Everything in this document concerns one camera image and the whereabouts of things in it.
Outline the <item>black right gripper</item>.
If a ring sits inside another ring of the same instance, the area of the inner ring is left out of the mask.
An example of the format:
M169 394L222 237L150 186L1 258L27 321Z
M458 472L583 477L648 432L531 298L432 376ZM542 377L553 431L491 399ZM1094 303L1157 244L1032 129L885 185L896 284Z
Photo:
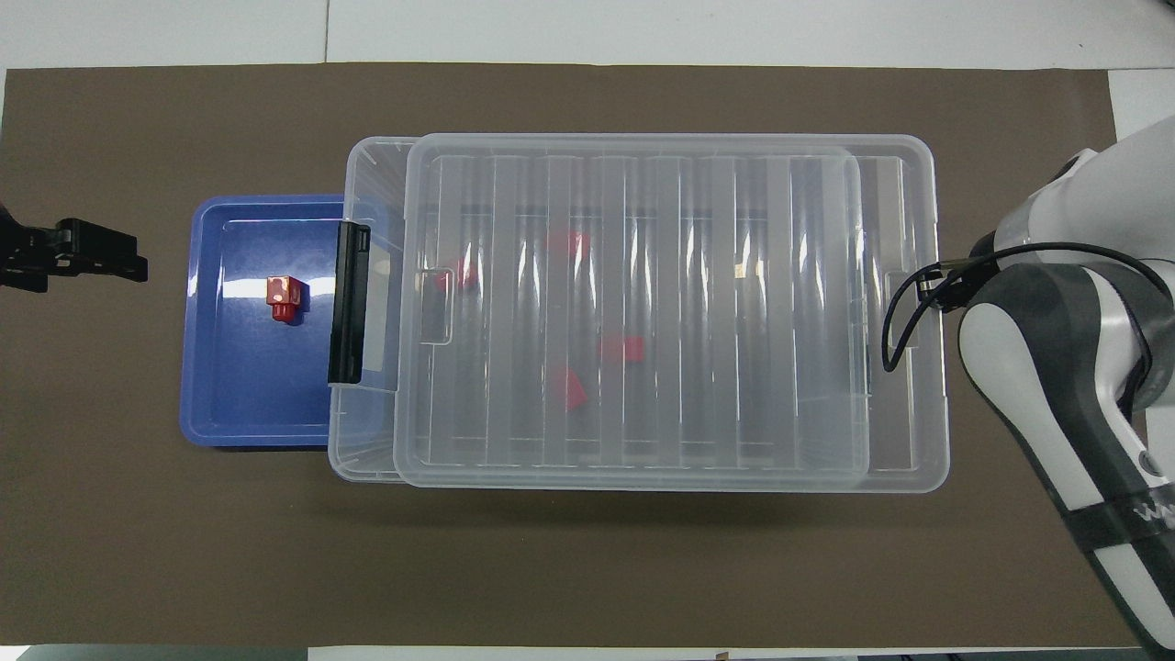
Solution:
M969 304L969 285L961 274L927 274L922 276L922 305L953 312Z

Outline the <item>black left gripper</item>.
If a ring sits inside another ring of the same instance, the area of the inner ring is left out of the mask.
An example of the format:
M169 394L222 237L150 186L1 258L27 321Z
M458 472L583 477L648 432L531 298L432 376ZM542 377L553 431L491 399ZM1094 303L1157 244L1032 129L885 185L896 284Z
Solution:
M60 220L56 231L58 251L83 258L56 259L51 249L53 230L22 225L1 207L1 285L46 294L51 276L92 274L118 279L150 279L150 264L145 258L136 258L137 240L133 235L79 218Z

